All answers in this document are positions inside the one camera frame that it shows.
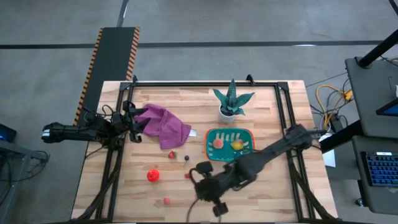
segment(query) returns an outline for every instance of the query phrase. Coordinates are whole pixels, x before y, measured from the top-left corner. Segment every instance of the wooden tabletop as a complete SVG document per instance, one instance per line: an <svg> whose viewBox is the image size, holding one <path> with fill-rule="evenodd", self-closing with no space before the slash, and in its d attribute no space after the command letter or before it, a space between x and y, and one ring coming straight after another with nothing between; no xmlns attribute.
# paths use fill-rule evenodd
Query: wooden tabletop
<svg viewBox="0 0 398 224"><path fill-rule="evenodd" d="M290 95L298 124L313 128L314 123L307 92L303 81L288 81ZM116 107L120 82L104 82L99 112L103 105ZM218 88L226 93L226 87ZM161 150L158 138L142 135L142 143L126 141L122 170L119 179L114 222L184 222L189 206L195 200L195 191L184 174L197 163L205 161L203 141L211 128L247 128L253 132L257 149L262 149L282 137L279 114L272 87L237 87L237 94L256 92L243 106L246 116L239 115L231 124L218 120L220 102L207 87L145 87L134 88L132 102L138 107L153 103L167 108L184 123L192 125L196 137L188 137L186 143L174 149L176 159L167 157L170 150ZM284 111L287 121L287 107L284 94ZM91 142L87 153L101 147ZM310 188L329 213L337 217L329 180L318 149L310 148L303 153ZM91 155L84 163L76 195L72 218L78 217L100 190L106 149ZM212 162L215 172L222 169L222 162ZM160 180L151 183L147 172L157 169ZM308 217L303 193L300 192L305 217ZM164 204L164 197L170 204ZM104 214L108 211L109 194L104 203ZM266 164L255 182L239 192L228 191L222 198L229 212L222 216L223 222L293 222L297 221L290 175L286 155L283 154ZM193 208L191 222L217 222L212 212L212 203L199 201Z"/></svg>

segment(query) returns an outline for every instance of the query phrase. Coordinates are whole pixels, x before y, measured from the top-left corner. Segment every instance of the green tray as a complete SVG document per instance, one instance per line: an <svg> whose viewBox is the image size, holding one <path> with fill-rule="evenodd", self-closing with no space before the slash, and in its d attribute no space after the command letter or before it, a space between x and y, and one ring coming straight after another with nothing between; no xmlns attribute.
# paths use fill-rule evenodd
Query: green tray
<svg viewBox="0 0 398 224"><path fill-rule="evenodd" d="M238 139L243 140L243 149L234 150L231 146L232 142ZM221 149L213 147L213 141L221 139L224 145ZM212 161L230 162L239 156L245 155L256 148L253 133L243 128L216 128L210 129L205 134L205 157Z"/></svg>

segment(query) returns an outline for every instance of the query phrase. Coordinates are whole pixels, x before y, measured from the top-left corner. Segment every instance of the black wheel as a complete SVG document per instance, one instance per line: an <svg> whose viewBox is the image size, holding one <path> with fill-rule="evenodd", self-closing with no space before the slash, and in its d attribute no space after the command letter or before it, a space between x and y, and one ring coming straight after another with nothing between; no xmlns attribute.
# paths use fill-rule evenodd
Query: black wheel
<svg viewBox="0 0 398 224"><path fill-rule="evenodd" d="M359 207L363 207L363 201L362 201L362 199L361 199L361 198L357 199L357 200L355 201L355 204L356 204L357 206L359 206Z"/></svg>

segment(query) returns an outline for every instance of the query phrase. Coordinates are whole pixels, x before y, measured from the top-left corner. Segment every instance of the purple cloth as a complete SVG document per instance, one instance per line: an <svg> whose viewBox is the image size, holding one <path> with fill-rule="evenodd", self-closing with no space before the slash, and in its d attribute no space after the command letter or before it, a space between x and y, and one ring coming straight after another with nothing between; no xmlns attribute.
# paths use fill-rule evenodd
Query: purple cloth
<svg viewBox="0 0 398 224"><path fill-rule="evenodd" d="M148 110L134 119L141 122L150 118L144 133L149 136L159 136L161 149L173 149L185 143L191 131L190 125L183 124L174 114L161 106L148 103L144 107Z"/></svg>

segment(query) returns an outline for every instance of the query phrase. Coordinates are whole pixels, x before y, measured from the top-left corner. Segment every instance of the potted plant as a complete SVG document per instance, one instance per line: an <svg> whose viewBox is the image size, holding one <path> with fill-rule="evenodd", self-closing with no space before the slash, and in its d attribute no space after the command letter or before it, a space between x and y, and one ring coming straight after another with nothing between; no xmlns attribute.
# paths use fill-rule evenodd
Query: potted plant
<svg viewBox="0 0 398 224"><path fill-rule="evenodd" d="M222 94L219 90L213 89L214 94L220 100L220 107L218 108L218 112L220 113L220 120L225 123L230 123L234 120L235 115L244 114L241 106L245 105L254 93L246 93L236 97L236 84L234 79L232 79L231 83L228 87L228 92L226 96Z"/></svg>

